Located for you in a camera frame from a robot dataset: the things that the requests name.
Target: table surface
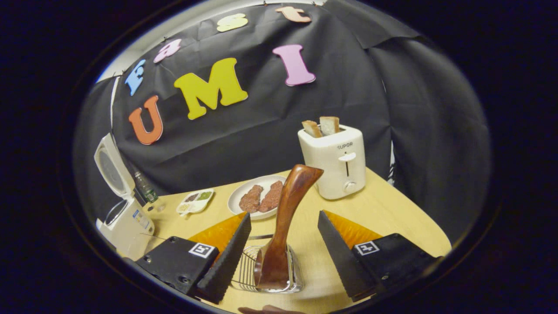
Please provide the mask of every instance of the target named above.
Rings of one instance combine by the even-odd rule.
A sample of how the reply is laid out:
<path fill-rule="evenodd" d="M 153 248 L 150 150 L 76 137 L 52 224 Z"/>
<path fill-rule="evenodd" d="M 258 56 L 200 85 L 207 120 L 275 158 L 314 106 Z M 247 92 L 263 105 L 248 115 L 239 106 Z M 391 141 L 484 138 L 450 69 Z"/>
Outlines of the table surface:
<path fill-rule="evenodd" d="M 287 177 L 289 172 L 287 170 L 276 174 Z M 214 187 L 215 194 L 206 209 L 185 217 L 180 217 L 176 207 L 189 192 L 161 196 L 166 202 L 166 208 L 162 212 L 148 212 L 155 224 L 156 237 L 150 242 L 147 251 L 162 242 L 161 239 L 168 239 L 170 236 L 187 239 L 232 217 L 234 214 L 227 206 L 229 196 L 247 181 Z M 287 243 L 295 252 L 304 276 L 305 287 L 301 292 L 270 294 L 229 287 L 218 305 L 206 303 L 233 313 L 239 313 L 238 307 L 261 310 L 264 305 L 274 305 L 308 314 L 331 312 L 356 304 L 347 296 L 318 230 L 318 214 L 321 210 L 341 215 L 382 236 L 399 233 L 434 257 L 446 255 L 451 250 L 448 237 L 423 210 L 367 168 L 366 185 L 359 192 L 328 201 L 312 187 L 300 202 L 292 219 Z M 272 216 L 252 221 L 250 235 L 265 235 L 274 231 L 275 216 Z M 248 240 L 246 246 L 263 245 L 268 241 L 269 239 Z"/>

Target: toast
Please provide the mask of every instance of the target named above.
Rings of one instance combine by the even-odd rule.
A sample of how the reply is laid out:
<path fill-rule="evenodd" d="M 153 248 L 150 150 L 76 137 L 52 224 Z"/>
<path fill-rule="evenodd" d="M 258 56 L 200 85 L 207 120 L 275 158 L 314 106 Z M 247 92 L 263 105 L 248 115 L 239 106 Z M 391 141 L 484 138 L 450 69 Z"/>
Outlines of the toast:
<path fill-rule="evenodd" d="M 321 137 L 320 128 L 318 124 L 311 120 L 306 120 L 302 122 L 302 126 L 304 127 L 304 131 L 310 134 L 312 137 Z"/>
<path fill-rule="evenodd" d="M 321 132 L 326 135 L 331 135 L 339 132 L 339 118 L 338 117 L 320 117 Z"/>

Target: white toaster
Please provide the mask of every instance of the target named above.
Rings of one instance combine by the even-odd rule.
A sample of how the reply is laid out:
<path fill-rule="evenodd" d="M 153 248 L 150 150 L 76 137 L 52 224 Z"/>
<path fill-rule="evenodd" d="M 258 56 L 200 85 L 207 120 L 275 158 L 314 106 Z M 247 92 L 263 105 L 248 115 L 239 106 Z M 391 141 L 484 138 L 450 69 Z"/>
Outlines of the white toaster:
<path fill-rule="evenodd" d="M 317 138 L 304 129 L 298 133 L 304 163 L 324 170 L 316 187 L 325 199 L 342 198 L 366 184 L 362 132 L 344 125 L 339 125 L 339 130 Z"/>

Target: metal wire basket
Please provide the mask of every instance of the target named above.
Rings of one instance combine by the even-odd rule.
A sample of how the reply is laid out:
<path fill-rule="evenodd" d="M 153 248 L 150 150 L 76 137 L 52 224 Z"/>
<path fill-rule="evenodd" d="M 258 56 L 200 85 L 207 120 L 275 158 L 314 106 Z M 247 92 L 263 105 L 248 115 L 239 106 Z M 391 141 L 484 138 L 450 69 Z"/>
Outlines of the metal wire basket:
<path fill-rule="evenodd" d="M 237 272 L 230 281 L 230 286 L 238 290 L 262 293 L 295 293 L 301 291 L 304 287 L 302 272 L 300 270 L 299 261 L 296 259 L 296 255 L 290 245 L 287 245 L 289 278 L 287 286 L 283 289 L 256 288 L 256 284 L 254 283 L 254 267 L 256 266 L 256 257 L 261 247 L 263 247 L 263 245 L 252 245 L 244 249 L 238 263 Z"/>

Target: letter m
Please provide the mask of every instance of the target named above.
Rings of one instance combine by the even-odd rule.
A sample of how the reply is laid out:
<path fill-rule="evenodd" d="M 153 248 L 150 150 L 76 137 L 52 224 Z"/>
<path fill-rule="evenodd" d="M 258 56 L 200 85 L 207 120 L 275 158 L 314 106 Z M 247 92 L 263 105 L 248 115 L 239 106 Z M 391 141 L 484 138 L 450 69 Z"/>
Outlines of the letter m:
<path fill-rule="evenodd" d="M 186 104 L 188 105 L 188 118 L 190 120 L 203 116 L 207 109 L 200 106 L 198 101 L 203 101 L 209 108 L 217 109 L 217 99 L 221 91 L 221 104 L 228 106 L 248 98 L 248 93 L 243 91 L 234 72 L 235 58 L 226 58 L 213 64 L 209 81 L 202 80 L 194 73 L 179 77 L 174 86 L 180 88 Z"/>

